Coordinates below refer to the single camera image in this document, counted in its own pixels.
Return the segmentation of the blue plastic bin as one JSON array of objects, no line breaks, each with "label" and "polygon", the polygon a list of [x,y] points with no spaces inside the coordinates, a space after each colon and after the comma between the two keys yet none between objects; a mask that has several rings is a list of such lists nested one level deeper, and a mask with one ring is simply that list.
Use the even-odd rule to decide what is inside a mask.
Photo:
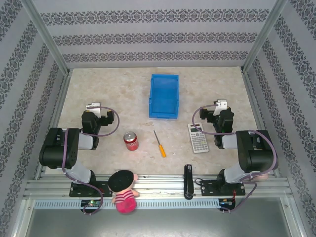
[{"label": "blue plastic bin", "polygon": [[179,109],[179,76],[152,74],[149,96],[149,117],[177,119]]}]

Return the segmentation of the red soda can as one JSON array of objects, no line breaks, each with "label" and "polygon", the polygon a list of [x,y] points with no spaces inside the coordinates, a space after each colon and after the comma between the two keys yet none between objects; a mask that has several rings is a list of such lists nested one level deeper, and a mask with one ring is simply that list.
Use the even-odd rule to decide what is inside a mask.
[{"label": "red soda can", "polygon": [[128,150],[135,151],[138,149],[139,142],[138,142],[137,135],[134,132],[129,131],[125,133],[123,136],[123,140]]}]

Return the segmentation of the plush doll pink striped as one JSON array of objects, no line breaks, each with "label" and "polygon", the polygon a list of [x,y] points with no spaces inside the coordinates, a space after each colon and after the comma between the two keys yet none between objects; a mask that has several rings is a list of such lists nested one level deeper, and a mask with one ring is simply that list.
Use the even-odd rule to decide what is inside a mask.
[{"label": "plush doll pink striped", "polygon": [[114,194],[112,203],[120,214],[130,214],[136,209],[139,193],[133,189],[138,175],[130,170],[119,170],[108,179],[108,188]]}]

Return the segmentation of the white calculator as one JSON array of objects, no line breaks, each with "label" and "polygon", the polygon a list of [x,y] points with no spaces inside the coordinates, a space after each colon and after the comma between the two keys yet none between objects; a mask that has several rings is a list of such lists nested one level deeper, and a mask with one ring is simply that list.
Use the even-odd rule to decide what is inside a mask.
[{"label": "white calculator", "polygon": [[202,133],[203,127],[201,123],[197,123],[196,127],[192,123],[188,124],[188,131],[190,135],[191,145],[193,148],[193,152],[195,154],[198,153],[206,153],[209,151],[207,140],[205,134]]}]

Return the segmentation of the black stapler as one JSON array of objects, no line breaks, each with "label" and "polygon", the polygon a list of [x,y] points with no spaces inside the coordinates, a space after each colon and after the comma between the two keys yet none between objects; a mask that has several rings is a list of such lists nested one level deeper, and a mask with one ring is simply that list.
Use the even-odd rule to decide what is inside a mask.
[{"label": "black stapler", "polygon": [[191,200],[194,197],[193,169],[191,164],[184,166],[184,197]]}]

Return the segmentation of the aluminium frame post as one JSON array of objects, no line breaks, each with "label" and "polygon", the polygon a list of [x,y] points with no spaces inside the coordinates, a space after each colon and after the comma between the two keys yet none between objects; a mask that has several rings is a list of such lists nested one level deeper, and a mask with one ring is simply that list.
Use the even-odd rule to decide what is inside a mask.
[{"label": "aluminium frame post", "polygon": [[70,71],[33,0],[20,0],[63,75]]},{"label": "aluminium frame post", "polygon": [[241,66],[241,72],[246,73],[252,65],[252,62],[255,60],[260,48],[264,44],[266,38],[268,37],[270,31],[273,28],[276,20],[278,19],[279,15],[283,11],[285,5],[287,4],[288,0],[276,0],[274,6],[272,7],[267,20],[265,21],[261,31],[256,38],[254,45],[252,46],[244,64]]}]

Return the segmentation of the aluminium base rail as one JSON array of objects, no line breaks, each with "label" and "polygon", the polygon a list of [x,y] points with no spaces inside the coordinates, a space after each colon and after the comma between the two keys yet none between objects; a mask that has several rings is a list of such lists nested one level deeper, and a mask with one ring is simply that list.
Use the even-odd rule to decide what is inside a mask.
[{"label": "aluminium base rail", "polygon": [[[63,175],[43,175],[38,180],[27,181],[24,199],[66,199],[69,197],[70,179]],[[143,175],[135,182],[135,189],[141,199],[176,199],[184,197],[182,175]],[[267,180],[258,181],[252,198],[293,197],[287,178],[270,175]]]}]

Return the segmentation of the aluminium side rail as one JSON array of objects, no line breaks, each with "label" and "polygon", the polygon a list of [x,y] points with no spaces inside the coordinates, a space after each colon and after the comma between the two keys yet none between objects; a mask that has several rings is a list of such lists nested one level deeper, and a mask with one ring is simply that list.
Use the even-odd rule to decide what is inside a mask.
[{"label": "aluminium side rail", "polygon": [[63,76],[62,79],[60,79],[60,81],[57,81],[55,83],[53,91],[49,97],[49,101],[43,117],[43,122],[41,123],[37,140],[33,147],[34,149],[32,155],[34,156],[34,164],[31,168],[31,179],[38,179],[40,177],[40,173],[42,170],[42,166],[39,162],[40,151],[49,129],[58,126],[71,73],[72,71],[69,71],[66,75]]},{"label": "aluminium side rail", "polygon": [[278,178],[282,177],[279,170],[280,168],[279,159],[282,157],[282,155],[279,152],[279,140],[275,131],[274,124],[270,117],[269,109],[265,101],[263,92],[261,90],[260,83],[255,75],[250,75],[250,77],[248,76],[247,73],[244,73],[244,75],[245,75],[247,85],[249,86],[251,96],[253,97],[253,101],[255,103],[256,112],[258,114],[257,117],[260,124],[260,129],[265,129],[268,131],[272,144],[276,150],[278,167],[276,170],[274,170],[274,175],[275,177],[278,177]]}]

